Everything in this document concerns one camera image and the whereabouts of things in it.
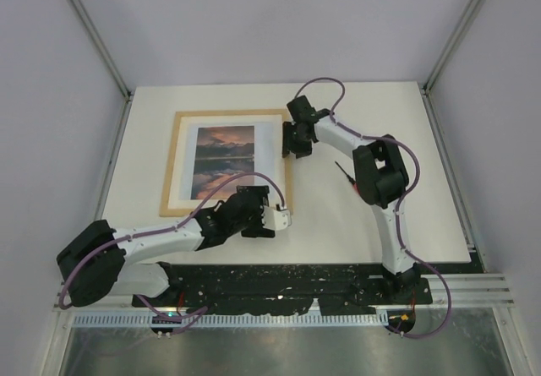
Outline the wooden picture frame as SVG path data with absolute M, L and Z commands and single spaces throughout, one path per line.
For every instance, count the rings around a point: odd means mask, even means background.
M 279 188 L 270 189 L 270 204 L 283 196 L 292 208 L 292 163 L 281 153 L 282 124 L 288 120 L 283 109 L 176 112 L 159 215 L 187 215 L 214 188 L 240 173 L 249 175 L 212 198 L 225 200 L 237 186 L 268 183 L 252 172 L 269 177 Z

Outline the red handled screwdriver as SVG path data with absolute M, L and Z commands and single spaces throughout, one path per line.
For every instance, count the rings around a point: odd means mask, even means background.
M 349 174 L 346 172 L 346 170 L 336 161 L 335 162 L 335 165 L 340 169 L 340 171 L 345 175 L 346 179 L 348 180 L 348 182 L 350 183 L 350 185 L 352 186 L 352 188 L 354 189 L 354 191 L 356 193 L 359 193 L 358 191 L 358 187 L 357 187 L 357 184 L 356 184 L 356 181 L 355 179 Z

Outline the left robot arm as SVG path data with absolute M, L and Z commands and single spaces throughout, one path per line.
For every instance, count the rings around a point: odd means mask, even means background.
M 235 234 L 273 238 L 290 226 L 291 217 L 283 205 L 270 206 L 268 193 L 266 186 L 239 186 L 227 200 L 168 226 L 114 229 L 106 220 L 91 222 L 57 255 L 64 281 L 59 307 L 89 306 L 110 293 L 144 295 L 172 306 L 180 285 L 147 260 L 218 247 Z

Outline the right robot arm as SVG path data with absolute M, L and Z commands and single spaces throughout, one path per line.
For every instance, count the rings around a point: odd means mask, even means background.
M 409 176 L 394 137 L 364 137 L 339 122 L 328 109 L 316 110 L 306 96 L 287 103 L 292 120 L 282 124 L 281 155 L 303 158 L 313 145 L 322 142 L 351 158 L 353 186 L 369 205 L 380 235 L 384 279 L 382 292 L 393 303 L 401 303 L 420 283 L 419 264 L 408 254 L 402 234 L 400 202 L 407 192 Z

